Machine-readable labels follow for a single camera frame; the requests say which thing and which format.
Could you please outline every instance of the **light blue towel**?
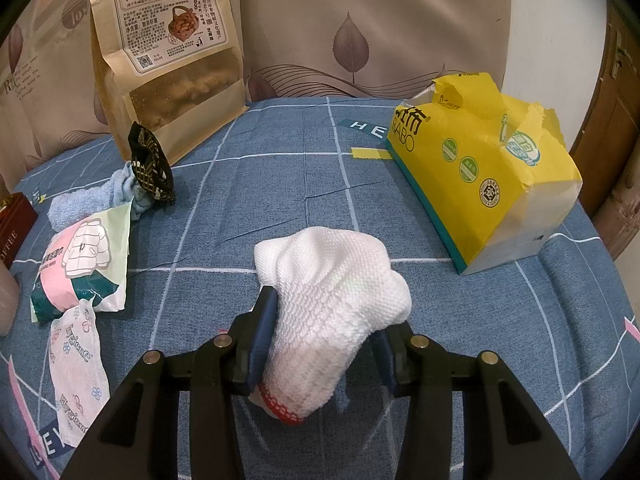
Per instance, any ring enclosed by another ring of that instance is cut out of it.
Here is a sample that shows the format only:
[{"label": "light blue towel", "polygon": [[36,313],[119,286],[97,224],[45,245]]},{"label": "light blue towel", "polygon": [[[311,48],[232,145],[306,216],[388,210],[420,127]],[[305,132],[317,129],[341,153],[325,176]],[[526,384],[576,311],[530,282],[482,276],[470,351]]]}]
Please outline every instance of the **light blue towel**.
[{"label": "light blue towel", "polygon": [[153,205],[153,198],[146,192],[131,171],[131,163],[116,170],[108,182],[99,187],[79,189],[54,197],[49,207],[49,221],[56,232],[79,222],[88,216],[131,203],[131,220],[139,220],[140,215]]}]

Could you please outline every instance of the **black patterned cloth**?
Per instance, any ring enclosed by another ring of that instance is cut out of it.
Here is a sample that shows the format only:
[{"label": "black patterned cloth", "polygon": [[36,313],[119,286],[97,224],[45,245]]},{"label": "black patterned cloth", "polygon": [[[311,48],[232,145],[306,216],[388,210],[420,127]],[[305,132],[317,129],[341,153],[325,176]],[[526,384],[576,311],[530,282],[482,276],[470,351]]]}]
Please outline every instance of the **black patterned cloth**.
[{"label": "black patterned cloth", "polygon": [[174,203],[174,175],[156,136],[134,122],[129,132],[131,169],[142,189],[159,202]]}]

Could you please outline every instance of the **silver bolt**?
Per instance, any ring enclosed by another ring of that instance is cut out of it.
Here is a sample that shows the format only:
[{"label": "silver bolt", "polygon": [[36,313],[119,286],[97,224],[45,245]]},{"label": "silver bolt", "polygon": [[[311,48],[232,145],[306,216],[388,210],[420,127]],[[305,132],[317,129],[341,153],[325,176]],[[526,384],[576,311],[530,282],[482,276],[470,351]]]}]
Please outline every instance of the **silver bolt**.
[{"label": "silver bolt", "polygon": [[429,338],[425,335],[414,335],[411,338],[411,344],[416,348],[427,348],[429,346]]},{"label": "silver bolt", "polygon": [[482,352],[480,357],[488,365],[495,365],[498,362],[498,356],[493,352]]},{"label": "silver bolt", "polygon": [[158,350],[149,350],[142,356],[142,360],[148,365],[153,365],[160,360],[160,352]]},{"label": "silver bolt", "polygon": [[218,348],[225,348],[233,341],[233,338],[229,334],[219,334],[213,338],[213,344]]}]

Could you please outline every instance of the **yellow tissue package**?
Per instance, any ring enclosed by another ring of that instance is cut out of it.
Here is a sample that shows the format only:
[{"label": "yellow tissue package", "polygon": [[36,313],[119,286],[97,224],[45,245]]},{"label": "yellow tissue package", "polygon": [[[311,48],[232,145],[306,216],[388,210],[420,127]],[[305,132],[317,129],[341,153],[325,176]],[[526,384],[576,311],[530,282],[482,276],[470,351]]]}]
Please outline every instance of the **yellow tissue package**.
[{"label": "yellow tissue package", "polygon": [[394,113],[387,147],[461,274],[537,254],[582,177],[553,110],[447,75]]}]

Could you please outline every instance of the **red stitching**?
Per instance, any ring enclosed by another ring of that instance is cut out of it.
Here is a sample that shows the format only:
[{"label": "red stitching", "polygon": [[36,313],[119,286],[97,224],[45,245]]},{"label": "red stitching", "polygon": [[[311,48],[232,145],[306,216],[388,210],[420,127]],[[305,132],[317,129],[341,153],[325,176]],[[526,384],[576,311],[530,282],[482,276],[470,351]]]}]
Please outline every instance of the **red stitching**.
[{"label": "red stitching", "polygon": [[304,420],[295,413],[291,413],[284,404],[280,404],[277,399],[271,395],[271,392],[264,383],[258,384],[258,388],[260,389],[264,403],[282,422],[290,426],[296,426]]}]

